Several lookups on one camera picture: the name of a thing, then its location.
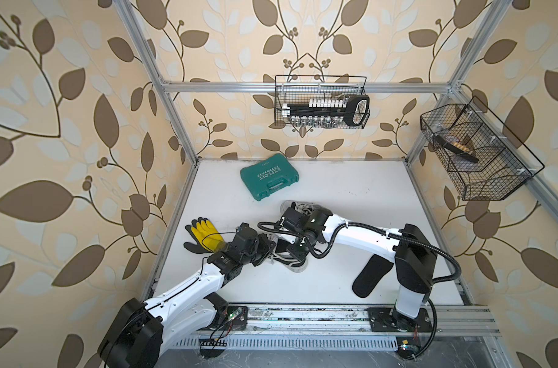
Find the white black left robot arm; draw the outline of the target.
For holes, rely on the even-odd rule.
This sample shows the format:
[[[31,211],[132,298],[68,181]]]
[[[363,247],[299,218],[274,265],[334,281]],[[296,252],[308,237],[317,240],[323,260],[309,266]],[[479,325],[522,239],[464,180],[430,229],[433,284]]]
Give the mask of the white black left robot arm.
[[[231,308],[219,295],[245,265],[259,266],[276,249],[275,238],[243,223],[231,242],[202,259],[199,270],[174,288],[119,310],[98,348],[105,367],[154,367],[170,347],[196,331],[230,328],[247,308]]]

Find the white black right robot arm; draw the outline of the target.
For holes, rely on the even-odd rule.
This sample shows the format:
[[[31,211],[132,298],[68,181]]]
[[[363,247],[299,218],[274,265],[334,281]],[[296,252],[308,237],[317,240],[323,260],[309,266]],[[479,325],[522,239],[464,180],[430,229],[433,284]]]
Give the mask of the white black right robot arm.
[[[285,201],[274,228],[280,232],[280,250],[297,265],[308,256],[325,259],[335,245],[369,252],[370,260],[353,283],[359,298],[368,297],[387,273],[396,271],[398,296],[390,323],[398,330],[417,325],[434,285],[453,282],[462,274],[453,256],[431,245],[411,224],[380,228],[350,221],[313,203]]]

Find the black white canvas sneaker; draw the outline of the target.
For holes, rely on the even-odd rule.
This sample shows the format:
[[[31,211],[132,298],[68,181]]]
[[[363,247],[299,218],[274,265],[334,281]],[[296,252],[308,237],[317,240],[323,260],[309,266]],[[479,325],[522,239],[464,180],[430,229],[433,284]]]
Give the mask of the black white canvas sneaker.
[[[269,235],[268,237],[274,244],[268,256],[272,262],[282,264],[294,273],[301,273],[307,268],[306,261],[299,261],[288,252],[290,242],[276,235]]]

